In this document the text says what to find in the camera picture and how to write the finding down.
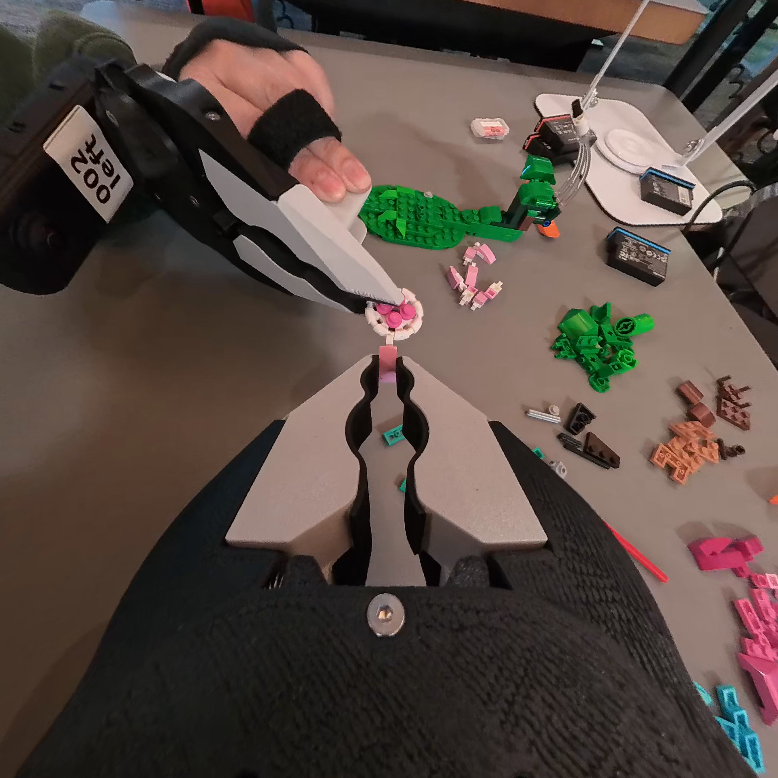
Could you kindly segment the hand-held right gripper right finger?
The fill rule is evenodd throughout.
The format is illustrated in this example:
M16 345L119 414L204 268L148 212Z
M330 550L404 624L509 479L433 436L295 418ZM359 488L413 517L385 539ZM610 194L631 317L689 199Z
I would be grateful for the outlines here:
M535 551L541 522L487 416L410 358L398 358L408 462L404 526L425 584L465 557Z

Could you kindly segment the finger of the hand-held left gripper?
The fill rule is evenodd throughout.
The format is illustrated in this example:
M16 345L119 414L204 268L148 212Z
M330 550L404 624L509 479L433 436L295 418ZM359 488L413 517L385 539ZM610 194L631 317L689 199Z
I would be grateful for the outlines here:
M363 306L369 301L404 301L384 268L306 186L294 184L276 201L268 200L208 153L200 151L200 158L209 184L227 209L247 226L274 235L304 267L321 271Z
M294 297L350 314L364 315L364 297L341 289L324 271L300 260L284 244L270 242L270 251L240 234L233 245L240 260Z

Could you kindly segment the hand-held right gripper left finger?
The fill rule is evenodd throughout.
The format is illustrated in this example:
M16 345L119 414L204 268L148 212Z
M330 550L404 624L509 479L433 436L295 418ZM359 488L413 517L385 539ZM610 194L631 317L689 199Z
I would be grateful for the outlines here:
M368 355L287 415L228 545L311 556L334 583L365 584L372 531L359 449L373 429L377 391L378 356Z

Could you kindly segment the pink white lego flower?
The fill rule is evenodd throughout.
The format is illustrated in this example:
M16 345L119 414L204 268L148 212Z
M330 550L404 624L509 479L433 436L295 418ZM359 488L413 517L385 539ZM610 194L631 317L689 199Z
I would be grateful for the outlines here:
M423 305L410 289L402 289L401 303L369 303L364 316L372 330L383 341L392 346L418 333L423 325Z

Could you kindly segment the cluster of pink petal pieces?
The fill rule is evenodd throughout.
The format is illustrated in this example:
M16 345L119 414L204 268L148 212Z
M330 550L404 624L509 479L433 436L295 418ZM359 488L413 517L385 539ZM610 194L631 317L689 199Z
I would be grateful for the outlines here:
M491 247L476 241L464 250L461 264L445 272L447 284L458 295L458 305L471 311L481 310L503 290L503 282L481 277L481 267L490 269L496 261Z

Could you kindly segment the green lego leaf build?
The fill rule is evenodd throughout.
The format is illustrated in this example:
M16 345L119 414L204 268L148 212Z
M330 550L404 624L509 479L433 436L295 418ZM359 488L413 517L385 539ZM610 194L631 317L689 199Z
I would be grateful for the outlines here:
M433 194L402 186L375 187L358 213L367 231L385 242L445 250L466 237L513 243L533 225L547 227L559 215L554 167L528 156L521 185L507 210L499 206L459 209Z

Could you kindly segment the black lego wedge plate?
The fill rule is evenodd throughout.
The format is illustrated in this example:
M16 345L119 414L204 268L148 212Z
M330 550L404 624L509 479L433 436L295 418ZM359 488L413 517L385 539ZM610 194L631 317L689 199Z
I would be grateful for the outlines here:
M583 439L568 433L558 433L557 440L562 446L582 459L603 469L619 469L620 457L593 432L587 432Z

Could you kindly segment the red lego rod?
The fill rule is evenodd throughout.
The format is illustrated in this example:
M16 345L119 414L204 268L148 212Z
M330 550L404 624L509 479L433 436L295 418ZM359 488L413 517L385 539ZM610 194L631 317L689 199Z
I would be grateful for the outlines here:
M619 545L627 552L627 554L634 562L641 566L648 574L650 574L661 584L666 584L669 582L669 576L662 569L660 569L647 556L638 550L637 547L635 547L621 534L619 534L617 530L615 530L608 522L604 521L604 524L615 537Z

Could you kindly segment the pile of green lego pieces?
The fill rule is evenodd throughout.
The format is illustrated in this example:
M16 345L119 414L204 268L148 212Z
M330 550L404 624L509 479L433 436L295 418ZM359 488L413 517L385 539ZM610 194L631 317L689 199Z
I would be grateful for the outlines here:
M587 309L572 308L557 324L550 350L555 359L577 364L589 386L605 394L614 378L637 368L635 339L654 327L650 314L616 316L610 302Z

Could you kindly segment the pile of orange lego pieces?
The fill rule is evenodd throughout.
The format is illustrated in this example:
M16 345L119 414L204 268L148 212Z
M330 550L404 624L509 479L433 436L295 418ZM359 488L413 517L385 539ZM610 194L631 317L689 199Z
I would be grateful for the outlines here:
M720 451L713 432L699 421L686 421L669 426L671 438L658 444L649 462L663 471L676 484L685 485L706 463L718 464Z

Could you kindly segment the pile of pink lego pieces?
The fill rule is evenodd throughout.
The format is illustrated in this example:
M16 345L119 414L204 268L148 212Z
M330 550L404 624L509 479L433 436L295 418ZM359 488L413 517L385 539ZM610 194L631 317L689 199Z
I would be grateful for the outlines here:
M777 575L751 568L763 544L756 536L723 537L693 541L688 549L700 570L728 570L749 584L747 596L734 600L745 631L737 662L751 678L764 724L773 726L777 721Z

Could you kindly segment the pile of cyan lego pieces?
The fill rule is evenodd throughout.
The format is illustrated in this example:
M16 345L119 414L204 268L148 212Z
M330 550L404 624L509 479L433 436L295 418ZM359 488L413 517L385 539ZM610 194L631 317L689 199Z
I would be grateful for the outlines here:
M765 762L762 744L740 704L737 690L732 685L719 685L715 687L715 694L719 714L714 718L752 771L763 775Z

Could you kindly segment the person's left hand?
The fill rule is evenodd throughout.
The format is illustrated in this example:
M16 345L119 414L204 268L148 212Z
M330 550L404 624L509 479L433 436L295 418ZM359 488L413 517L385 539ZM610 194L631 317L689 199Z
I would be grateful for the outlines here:
M274 26L208 17L162 72L203 86L242 137L318 199L338 203L371 188L370 174L342 142L324 70Z

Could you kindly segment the black battery red trim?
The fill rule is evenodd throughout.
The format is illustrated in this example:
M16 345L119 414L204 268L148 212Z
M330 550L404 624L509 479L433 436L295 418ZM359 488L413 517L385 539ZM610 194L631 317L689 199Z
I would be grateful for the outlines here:
M569 113L541 118L526 138L524 151L532 156L543 156L553 166L575 162L579 140Z

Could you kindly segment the black equipment case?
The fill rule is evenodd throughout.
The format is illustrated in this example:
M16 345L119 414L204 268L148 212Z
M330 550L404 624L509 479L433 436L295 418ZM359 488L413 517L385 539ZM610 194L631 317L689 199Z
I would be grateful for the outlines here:
M777 182L725 211L725 254L777 315Z

